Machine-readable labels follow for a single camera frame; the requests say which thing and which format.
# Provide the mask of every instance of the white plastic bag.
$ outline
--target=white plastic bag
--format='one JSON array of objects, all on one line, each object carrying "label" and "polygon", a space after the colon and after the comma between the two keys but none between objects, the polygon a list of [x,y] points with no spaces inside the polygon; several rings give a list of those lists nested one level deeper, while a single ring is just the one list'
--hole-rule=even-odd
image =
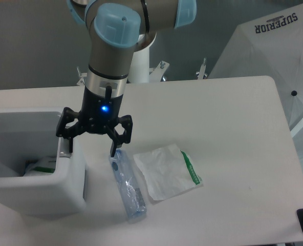
[{"label": "white plastic bag", "polygon": [[202,183],[191,159],[177,145],[134,155],[153,200],[165,200]]}]

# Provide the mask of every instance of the white umbrella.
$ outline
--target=white umbrella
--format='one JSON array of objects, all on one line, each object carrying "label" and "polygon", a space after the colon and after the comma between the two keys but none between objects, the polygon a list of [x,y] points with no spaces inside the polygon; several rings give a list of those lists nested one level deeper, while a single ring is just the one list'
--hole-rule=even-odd
[{"label": "white umbrella", "polygon": [[289,127],[303,118],[303,4],[239,25],[209,78],[271,76]]}]

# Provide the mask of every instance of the blue led light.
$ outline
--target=blue led light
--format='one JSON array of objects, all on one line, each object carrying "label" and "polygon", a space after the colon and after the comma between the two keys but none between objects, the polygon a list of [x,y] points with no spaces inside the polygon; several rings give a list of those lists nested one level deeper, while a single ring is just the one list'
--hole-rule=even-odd
[{"label": "blue led light", "polygon": [[101,110],[102,110],[103,112],[107,113],[110,109],[109,109],[109,107],[107,107],[107,106],[102,106],[102,107],[101,107]]}]

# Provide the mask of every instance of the white tabletop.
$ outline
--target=white tabletop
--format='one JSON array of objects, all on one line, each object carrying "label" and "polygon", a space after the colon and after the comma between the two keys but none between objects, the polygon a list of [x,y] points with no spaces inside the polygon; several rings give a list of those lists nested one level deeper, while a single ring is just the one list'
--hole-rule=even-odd
[{"label": "white tabletop", "polygon": [[[0,91],[0,108],[81,107],[83,87]],[[78,137],[89,166],[84,213],[45,219],[0,204],[0,245],[252,245],[303,241],[303,174],[274,81],[247,77],[128,85],[129,157],[176,143],[204,186],[154,203],[130,224],[107,160],[107,136]]]}]

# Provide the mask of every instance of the white container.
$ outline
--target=white container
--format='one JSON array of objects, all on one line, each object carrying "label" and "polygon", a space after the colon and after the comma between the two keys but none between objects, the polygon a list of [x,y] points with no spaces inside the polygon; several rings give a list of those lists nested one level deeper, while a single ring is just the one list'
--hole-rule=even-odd
[{"label": "white container", "polygon": [[[50,109],[0,111],[0,203],[28,215],[84,210],[86,163],[74,139],[72,155],[56,137],[61,113]],[[54,173],[23,177],[26,162],[56,157]]]}]

